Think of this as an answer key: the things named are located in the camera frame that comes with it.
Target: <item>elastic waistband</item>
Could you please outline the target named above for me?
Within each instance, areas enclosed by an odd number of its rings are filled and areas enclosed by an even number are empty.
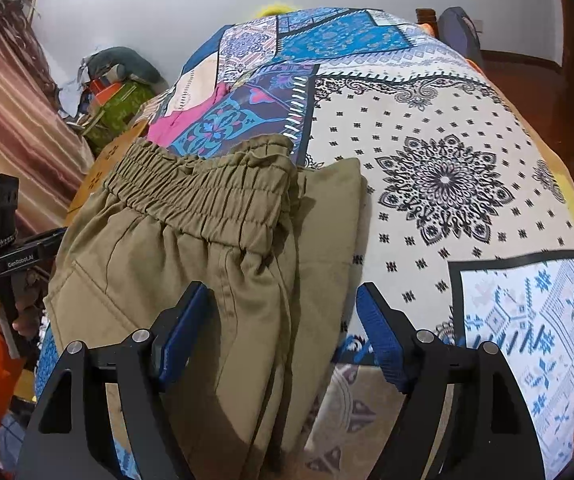
[[[201,159],[137,139],[102,186],[183,233],[264,255],[296,175],[292,147],[285,136],[265,135]]]

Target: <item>bed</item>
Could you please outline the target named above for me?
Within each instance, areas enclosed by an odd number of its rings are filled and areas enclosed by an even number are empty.
[[[135,121],[177,155],[279,132],[298,165],[360,160],[338,346],[285,478],[366,478],[400,410],[355,313],[363,282],[444,342],[496,342],[547,478],[563,469],[574,453],[574,186],[475,65],[382,10],[299,10],[221,28]]]

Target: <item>khaki pants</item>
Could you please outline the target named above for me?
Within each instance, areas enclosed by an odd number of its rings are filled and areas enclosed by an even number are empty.
[[[196,478],[255,478],[290,451],[336,346],[362,180],[355,159],[297,169],[291,141],[177,157],[137,139],[76,216],[46,298],[58,350],[118,343],[192,280],[215,296],[182,378],[165,394]],[[113,432],[128,439],[116,387]]]

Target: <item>striped curtain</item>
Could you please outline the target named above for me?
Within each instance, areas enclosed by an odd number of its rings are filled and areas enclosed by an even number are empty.
[[[29,235],[62,225],[94,159],[54,110],[55,86],[46,62],[39,66],[44,54],[20,6],[3,11],[8,14],[0,17],[0,173],[20,179],[18,229]]]

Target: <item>blue gripper pad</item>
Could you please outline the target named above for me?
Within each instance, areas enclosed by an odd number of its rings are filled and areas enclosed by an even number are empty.
[[[192,288],[195,290],[188,300],[185,296],[191,293]],[[192,282],[174,308],[181,308],[182,303],[186,304],[185,309],[161,349],[158,385],[163,392],[180,377],[201,327],[214,311],[209,299],[209,289],[204,283]]]
[[[403,367],[403,348],[381,312],[381,308],[389,309],[389,305],[380,294],[378,296],[379,301],[372,297],[368,286],[363,283],[356,291],[356,312],[385,380],[394,384],[400,393],[407,394],[411,384]]]

